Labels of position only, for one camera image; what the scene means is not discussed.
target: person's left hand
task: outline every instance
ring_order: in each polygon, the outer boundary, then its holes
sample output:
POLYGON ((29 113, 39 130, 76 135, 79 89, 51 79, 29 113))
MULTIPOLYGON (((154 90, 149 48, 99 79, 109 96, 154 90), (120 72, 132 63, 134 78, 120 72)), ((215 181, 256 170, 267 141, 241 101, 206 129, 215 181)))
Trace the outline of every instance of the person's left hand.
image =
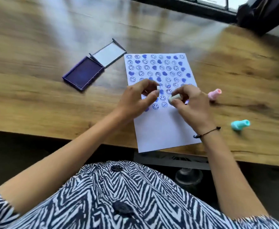
POLYGON ((115 109, 122 114, 125 121, 133 120, 141 115, 160 94, 157 90, 157 82, 144 79, 138 83, 128 86, 115 109))

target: purple ink pad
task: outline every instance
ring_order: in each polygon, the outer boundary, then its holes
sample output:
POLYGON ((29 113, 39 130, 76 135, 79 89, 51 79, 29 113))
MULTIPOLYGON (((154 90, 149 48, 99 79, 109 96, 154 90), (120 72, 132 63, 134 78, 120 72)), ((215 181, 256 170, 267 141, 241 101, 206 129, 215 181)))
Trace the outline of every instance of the purple ink pad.
POLYGON ((104 67, 101 64, 85 57, 62 78, 77 90, 84 91, 103 71, 104 67))

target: shirt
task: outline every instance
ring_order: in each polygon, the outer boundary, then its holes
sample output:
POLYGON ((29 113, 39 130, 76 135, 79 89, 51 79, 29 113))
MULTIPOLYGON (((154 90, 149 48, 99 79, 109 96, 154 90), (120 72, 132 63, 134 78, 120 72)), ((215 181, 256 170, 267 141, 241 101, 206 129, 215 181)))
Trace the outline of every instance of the shirt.
POLYGON ((279 228, 271 217, 232 220, 165 175, 130 161, 84 165, 18 218, 0 196, 0 228, 279 228))

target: black button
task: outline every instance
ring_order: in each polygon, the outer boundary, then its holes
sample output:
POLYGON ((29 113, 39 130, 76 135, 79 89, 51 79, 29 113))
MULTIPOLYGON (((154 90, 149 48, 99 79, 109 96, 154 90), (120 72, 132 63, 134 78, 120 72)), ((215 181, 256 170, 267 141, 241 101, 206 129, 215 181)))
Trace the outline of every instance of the black button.
POLYGON ((116 201, 113 203, 113 209, 116 214, 119 214, 121 216, 131 216, 134 213, 132 207, 120 201, 116 201))
POLYGON ((114 172, 120 172, 120 171, 122 171, 122 167, 120 165, 113 165, 111 167, 111 170, 114 172))

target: black string bracelet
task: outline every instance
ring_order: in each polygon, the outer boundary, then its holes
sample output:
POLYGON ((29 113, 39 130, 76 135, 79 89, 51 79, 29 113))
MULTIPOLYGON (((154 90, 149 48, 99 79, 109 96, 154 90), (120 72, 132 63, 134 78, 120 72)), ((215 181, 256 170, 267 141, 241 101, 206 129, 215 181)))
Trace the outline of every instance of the black string bracelet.
POLYGON ((215 130, 220 130, 221 129, 221 127, 216 127, 215 129, 213 129, 213 130, 211 130, 211 131, 209 131, 209 132, 207 132, 207 133, 205 133, 205 134, 202 134, 202 135, 196 135, 196 136, 193 136, 193 138, 201 138, 202 136, 204 136, 204 135, 206 135, 206 134, 209 134, 210 132, 212 132, 212 131, 215 131, 215 130))

